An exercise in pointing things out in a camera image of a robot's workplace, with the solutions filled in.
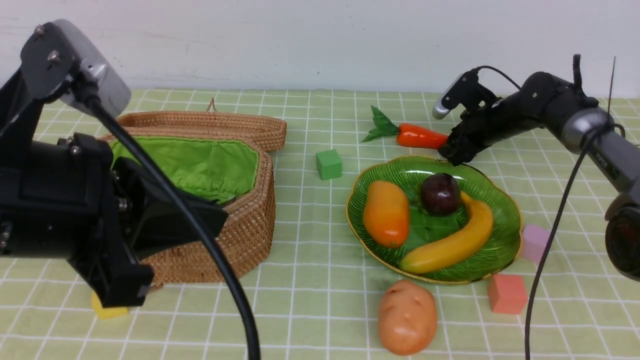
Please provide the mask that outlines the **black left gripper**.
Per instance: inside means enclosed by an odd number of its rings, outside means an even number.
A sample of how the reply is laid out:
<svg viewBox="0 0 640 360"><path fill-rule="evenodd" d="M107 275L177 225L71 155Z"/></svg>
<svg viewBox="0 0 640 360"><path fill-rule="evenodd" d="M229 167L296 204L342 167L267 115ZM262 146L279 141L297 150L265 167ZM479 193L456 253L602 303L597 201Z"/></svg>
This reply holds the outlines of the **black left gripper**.
<svg viewBox="0 0 640 360"><path fill-rule="evenodd" d="M154 271L138 260L201 237L157 180L105 141L34 141L44 104L21 69L1 89L1 255L70 260L102 307L142 306Z"/></svg>

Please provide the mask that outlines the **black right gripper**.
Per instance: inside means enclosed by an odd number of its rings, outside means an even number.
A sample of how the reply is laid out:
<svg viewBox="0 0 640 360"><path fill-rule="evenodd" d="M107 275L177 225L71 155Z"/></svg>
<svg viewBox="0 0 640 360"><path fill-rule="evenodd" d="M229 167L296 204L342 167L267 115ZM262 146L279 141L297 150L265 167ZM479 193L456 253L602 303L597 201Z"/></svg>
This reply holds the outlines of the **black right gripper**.
<svg viewBox="0 0 640 360"><path fill-rule="evenodd" d="M438 153L452 166L460 166L494 144L534 129L547 129L559 139L575 111L575 85L537 71L519 91L462 116Z"/></svg>

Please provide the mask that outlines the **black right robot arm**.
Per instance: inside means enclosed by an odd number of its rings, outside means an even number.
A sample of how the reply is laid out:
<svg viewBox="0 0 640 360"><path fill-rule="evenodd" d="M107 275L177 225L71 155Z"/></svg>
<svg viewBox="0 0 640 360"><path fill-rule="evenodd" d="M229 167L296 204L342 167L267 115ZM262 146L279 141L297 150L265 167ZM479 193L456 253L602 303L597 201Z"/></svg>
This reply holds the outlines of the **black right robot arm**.
<svg viewBox="0 0 640 360"><path fill-rule="evenodd" d="M500 98L479 83L478 68L460 75L436 101L432 116L464 112L438 152L453 166L506 139L547 129L571 153L586 153L618 192L605 214L605 247L617 271L639 280L639 148L615 130L615 121L574 81L537 71L518 91Z"/></svg>

